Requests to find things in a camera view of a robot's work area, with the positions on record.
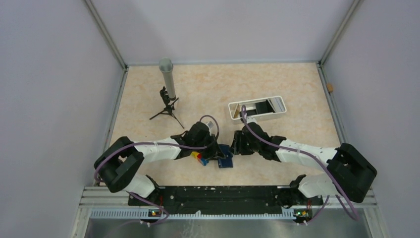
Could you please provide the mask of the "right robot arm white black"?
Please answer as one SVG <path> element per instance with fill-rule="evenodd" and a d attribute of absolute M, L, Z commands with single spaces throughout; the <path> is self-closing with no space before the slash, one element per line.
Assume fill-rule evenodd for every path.
<path fill-rule="evenodd" d="M 316 147 L 298 143 L 284 136 L 269 136 L 255 122 L 234 133 L 230 148 L 234 155 L 258 153 L 264 159 L 293 163 L 321 171 L 321 174 L 301 175 L 290 183 L 290 197 L 304 204 L 315 196 L 336 195 L 348 201 L 364 201 L 377 169 L 351 144 L 339 147 Z"/>

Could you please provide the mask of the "dark blue card holder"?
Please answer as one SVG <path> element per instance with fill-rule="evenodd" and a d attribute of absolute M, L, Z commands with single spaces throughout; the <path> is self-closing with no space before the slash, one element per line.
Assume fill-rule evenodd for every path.
<path fill-rule="evenodd" d="M 229 145 L 226 144 L 219 144 L 219 147 L 224 154 L 224 157 L 218 157 L 218 168 L 219 169 L 227 169 L 227 168 L 233 168 L 233 161 L 232 161 L 232 153 L 230 152 Z"/>

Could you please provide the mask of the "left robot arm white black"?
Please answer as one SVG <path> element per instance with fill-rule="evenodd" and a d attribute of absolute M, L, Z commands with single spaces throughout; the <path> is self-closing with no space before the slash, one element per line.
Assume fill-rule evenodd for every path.
<path fill-rule="evenodd" d="M 94 177 L 105 183 L 111 193 L 126 191 L 140 196 L 147 205 L 158 201 L 156 183 L 138 174 L 142 164 L 178 160 L 198 152 L 205 160 L 223 157 L 216 135 L 203 122 L 163 140 L 134 142 L 127 136 L 117 139 L 94 163 Z"/>

